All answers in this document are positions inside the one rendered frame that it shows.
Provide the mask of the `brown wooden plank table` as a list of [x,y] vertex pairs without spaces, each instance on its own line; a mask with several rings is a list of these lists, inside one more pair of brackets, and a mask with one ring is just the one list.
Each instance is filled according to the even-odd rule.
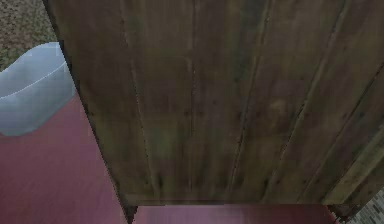
[[384,0],[43,0],[127,219],[384,189]]

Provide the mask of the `pale blue translucent bin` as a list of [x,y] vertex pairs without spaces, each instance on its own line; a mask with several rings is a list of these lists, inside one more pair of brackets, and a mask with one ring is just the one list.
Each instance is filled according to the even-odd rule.
[[31,48],[0,72],[0,134],[21,136],[33,132],[75,91],[58,42]]

